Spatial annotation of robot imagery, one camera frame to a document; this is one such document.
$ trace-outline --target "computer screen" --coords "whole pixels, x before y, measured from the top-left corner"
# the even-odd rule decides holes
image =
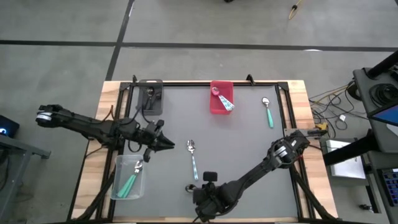
[[[383,111],[374,113],[372,118],[387,124],[398,126],[398,105],[391,106]]]

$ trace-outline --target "pink object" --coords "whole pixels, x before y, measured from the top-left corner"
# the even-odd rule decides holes
[[[226,81],[212,81],[210,83],[210,113],[212,114],[230,114],[223,103],[218,98],[218,95],[223,95],[229,102],[234,103],[234,84]]]

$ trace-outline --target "silver spoon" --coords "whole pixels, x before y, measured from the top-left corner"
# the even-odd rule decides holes
[[[192,155],[193,178],[195,178],[195,180],[197,181],[197,180],[199,180],[198,171],[197,171],[197,165],[195,163],[195,157],[193,156],[193,152],[196,149],[196,147],[195,147],[195,142],[193,140],[188,140],[187,149],[188,149],[188,151],[191,152],[191,155]]]
[[[274,127],[274,121],[272,120],[272,115],[271,115],[271,110],[269,109],[269,100],[266,97],[262,98],[262,103],[265,104],[265,106],[267,107],[267,115],[268,115],[268,124],[270,128]]]

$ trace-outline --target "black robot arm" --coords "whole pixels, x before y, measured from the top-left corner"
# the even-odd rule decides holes
[[[216,173],[205,172],[203,178],[209,181],[201,189],[193,189],[195,211],[201,221],[207,222],[217,216],[226,215],[237,205],[244,190],[252,186],[261,177],[277,169],[287,169],[299,159],[310,142],[300,131],[273,142],[267,156],[260,164],[243,175],[240,179],[216,187]]]
[[[155,124],[150,122],[145,128],[134,118],[124,118],[116,121],[100,121],[94,118],[76,114],[60,105],[40,106],[36,116],[39,126],[45,128],[63,127],[82,134],[86,138],[97,139],[104,147],[109,147],[118,140],[126,139],[137,142],[140,146],[146,145],[144,153],[146,162],[150,159],[151,151],[173,149],[174,143],[167,139],[161,131],[163,120]]]

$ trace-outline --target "teal-handled spoon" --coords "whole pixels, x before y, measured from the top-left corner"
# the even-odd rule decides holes
[[[127,180],[127,182],[123,185],[122,189],[120,189],[120,191],[118,192],[119,198],[126,198],[129,195],[130,190],[131,190],[132,186],[134,185],[134,182],[136,181],[137,175],[142,170],[142,165],[144,165],[143,160],[140,160],[136,163],[136,165],[134,166],[135,170],[134,170],[133,175],[130,176],[130,178]]]
[[[271,115],[271,110],[269,109],[269,100],[266,97],[262,98],[262,103],[265,104],[265,106],[267,107],[267,115],[268,115],[268,124],[270,128],[274,127],[274,121],[272,120],[272,115]]]

